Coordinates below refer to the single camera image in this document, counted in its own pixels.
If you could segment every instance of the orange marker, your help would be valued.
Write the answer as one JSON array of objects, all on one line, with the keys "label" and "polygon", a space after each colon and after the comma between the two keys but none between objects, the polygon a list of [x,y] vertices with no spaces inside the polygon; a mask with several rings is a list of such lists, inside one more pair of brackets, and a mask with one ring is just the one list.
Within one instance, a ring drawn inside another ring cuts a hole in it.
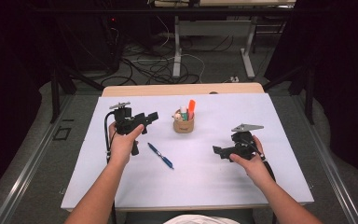
[{"label": "orange marker", "polygon": [[188,120],[193,119],[194,117],[194,109],[196,108],[196,102],[194,100],[190,100],[190,102],[188,103]]}]

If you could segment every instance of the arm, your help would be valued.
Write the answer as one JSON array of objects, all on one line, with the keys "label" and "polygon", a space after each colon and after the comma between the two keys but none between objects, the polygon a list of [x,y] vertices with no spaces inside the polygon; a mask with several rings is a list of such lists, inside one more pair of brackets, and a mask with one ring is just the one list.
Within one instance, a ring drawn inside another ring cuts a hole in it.
[{"label": "arm", "polygon": [[[139,125],[128,135],[115,134],[110,162],[103,169],[86,195],[80,200],[65,223],[106,223],[115,199],[124,167],[130,160],[132,143],[144,129]],[[112,139],[115,123],[109,126]]]},{"label": "arm", "polygon": [[[260,140],[255,136],[254,140],[259,151],[264,153]],[[236,154],[231,154],[230,158],[242,166],[255,185],[261,189],[280,223],[322,223],[271,178],[259,155],[249,161]]]}]

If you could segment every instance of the table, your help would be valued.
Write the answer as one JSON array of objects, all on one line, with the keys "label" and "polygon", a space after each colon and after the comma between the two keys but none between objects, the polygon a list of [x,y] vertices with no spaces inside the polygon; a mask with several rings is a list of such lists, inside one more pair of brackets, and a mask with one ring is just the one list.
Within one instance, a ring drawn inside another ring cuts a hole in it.
[{"label": "table", "polygon": [[[200,5],[197,7],[266,7],[294,5],[295,2],[296,0],[200,0]],[[156,1],[155,4],[156,7],[187,7],[187,3]],[[180,21],[179,17],[175,16],[175,57],[172,76],[180,76],[181,35],[235,35],[246,36],[245,48],[241,49],[241,57],[247,77],[255,78],[249,52],[255,35],[256,24],[257,17],[252,17],[249,21]]]},{"label": "table", "polygon": [[[219,94],[208,94],[211,91]],[[175,133],[171,115],[189,99],[197,101],[194,132]],[[252,133],[263,142],[278,184],[298,202],[313,202],[272,102],[259,84],[189,84],[106,88],[80,149],[63,209],[76,206],[106,165],[103,120],[108,107],[118,101],[130,101],[133,115],[158,111],[159,116],[147,126],[148,133],[137,139],[140,153],[131,157],[124,171],[116,197],[118,211],[267,206],[264,195],[238,164],[213,153],[212,145],[232,147],[231,129],[239,122],[265,126]],[[214,104],[225,110],[211,112]],[[222,113],[226,117],[219,119]],[[147,142],[169,158],[175,169],[169,169]]]}]

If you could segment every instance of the dark curtain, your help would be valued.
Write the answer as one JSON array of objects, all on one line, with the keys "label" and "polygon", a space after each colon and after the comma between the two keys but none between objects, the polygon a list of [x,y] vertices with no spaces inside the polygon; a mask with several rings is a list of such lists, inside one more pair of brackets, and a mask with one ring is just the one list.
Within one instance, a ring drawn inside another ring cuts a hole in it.
[{"label": "dark curtain", "polygon": [[49,81],[34,34],[14,2],[0,1],[0,178],[16,155]]},{"label": "dark curtain", "polygon": [[[320,16],[296,9],[323,9]],[[298,0],[265,77],[277,80],[299,65],[315,68],[314,97],[331,128],[331,149],[358,169],[358,1]],[[289,78],[303,88],[305,74]]]}]

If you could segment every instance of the white shirt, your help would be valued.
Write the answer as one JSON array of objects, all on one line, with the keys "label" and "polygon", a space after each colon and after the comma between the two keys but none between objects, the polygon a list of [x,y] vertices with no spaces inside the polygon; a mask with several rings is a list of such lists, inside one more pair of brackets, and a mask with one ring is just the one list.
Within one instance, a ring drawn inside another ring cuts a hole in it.
[{"label": "white shirt", "polygon": [[164,224],[240,224],[224,217],[205,217],[201,215],[181,215]]}]

